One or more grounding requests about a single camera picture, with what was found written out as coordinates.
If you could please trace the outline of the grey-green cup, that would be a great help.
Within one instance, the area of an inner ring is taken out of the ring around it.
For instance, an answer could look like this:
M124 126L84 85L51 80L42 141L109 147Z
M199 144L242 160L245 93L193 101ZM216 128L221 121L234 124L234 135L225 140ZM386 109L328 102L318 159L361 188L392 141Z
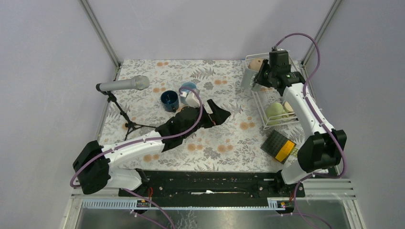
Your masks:
M250 89L251 91L259 91L261 88L261 85L255 84L254 85L254 79L257 75L258 71L252 70L250 68L244 68L243 72L243 78L241 81L241 86L245 89Z

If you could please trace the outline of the light blue cup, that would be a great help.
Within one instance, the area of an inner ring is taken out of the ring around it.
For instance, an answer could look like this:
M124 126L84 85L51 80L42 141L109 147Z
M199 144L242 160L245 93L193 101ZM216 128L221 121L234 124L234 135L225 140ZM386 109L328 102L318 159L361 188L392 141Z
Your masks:
M180 92L189 92L190 89L193 90L197 95L199 95L200 90L197 88L196 84L192 82L183 83L180 88Z

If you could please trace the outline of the dark blue cup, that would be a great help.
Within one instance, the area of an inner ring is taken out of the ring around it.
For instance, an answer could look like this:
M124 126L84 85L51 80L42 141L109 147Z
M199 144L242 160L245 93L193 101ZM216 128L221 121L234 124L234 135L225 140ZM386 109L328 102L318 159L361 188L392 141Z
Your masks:
M167 112L176 112L179 108L179 97L175 91L167 90L160 96L164 110Z

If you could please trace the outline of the silver microphone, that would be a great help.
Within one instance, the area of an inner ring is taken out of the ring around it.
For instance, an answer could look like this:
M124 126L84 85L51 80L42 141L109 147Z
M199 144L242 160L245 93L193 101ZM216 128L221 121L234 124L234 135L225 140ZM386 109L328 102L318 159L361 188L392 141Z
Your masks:
M136 75L127 80L118 80L108 83L99 83L96 85L96 90L99 92L109 92L117 90L144 90L150 86L149 78L143 75Z

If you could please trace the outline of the black tripod mic stand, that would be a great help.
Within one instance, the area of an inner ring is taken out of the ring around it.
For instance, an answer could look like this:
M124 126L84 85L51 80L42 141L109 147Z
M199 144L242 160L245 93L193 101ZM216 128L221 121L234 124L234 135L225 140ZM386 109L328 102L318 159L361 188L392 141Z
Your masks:
M137 124L136 122L132 121L130 119L130 117L128 116L128 114L122 109L122 107L120 106L120 104L117 101L117 98L115 97L115 95L113 95L113 93L111 91L107 91L107 92L102 92L102 94L107 95L108 102L113 102L117 108L119 109L119 114L125 119L126 123L125 123L125 127L127 128L127 132L125 135L125 141L128 139L129 134L131 134L132 132L141 129L143 127L146 128L155 128L154 126L150 126L150 125L142 125L142 124Z

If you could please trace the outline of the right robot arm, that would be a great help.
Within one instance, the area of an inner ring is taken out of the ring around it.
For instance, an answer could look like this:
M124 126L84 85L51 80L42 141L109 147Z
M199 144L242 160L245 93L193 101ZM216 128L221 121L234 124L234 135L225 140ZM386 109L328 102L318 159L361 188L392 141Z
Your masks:
M275 88L291 105L305 133L306 140L298 151L297 160L278 171L274 179L275 193L285 197L293 190L293 185L313 172L340 164L347 136L343 130L335 129L314 104L307 81L300 72L291 71L286 50L269 53L254 83Z

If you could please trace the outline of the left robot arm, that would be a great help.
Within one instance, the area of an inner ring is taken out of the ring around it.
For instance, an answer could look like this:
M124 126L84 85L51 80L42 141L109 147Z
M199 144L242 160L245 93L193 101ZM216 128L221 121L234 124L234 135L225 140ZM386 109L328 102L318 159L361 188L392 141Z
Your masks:
M104 188L122 188L143 196L148 191L146 177L136 170L119 166L144 155L176 148L198 129L221 125L230 117L231 113L213 100L207 103L211 113L204 107L184 107L167 122L134 139L104 146L96 140L88 142L73 162L75 174L71 186L81 188L85 195Z

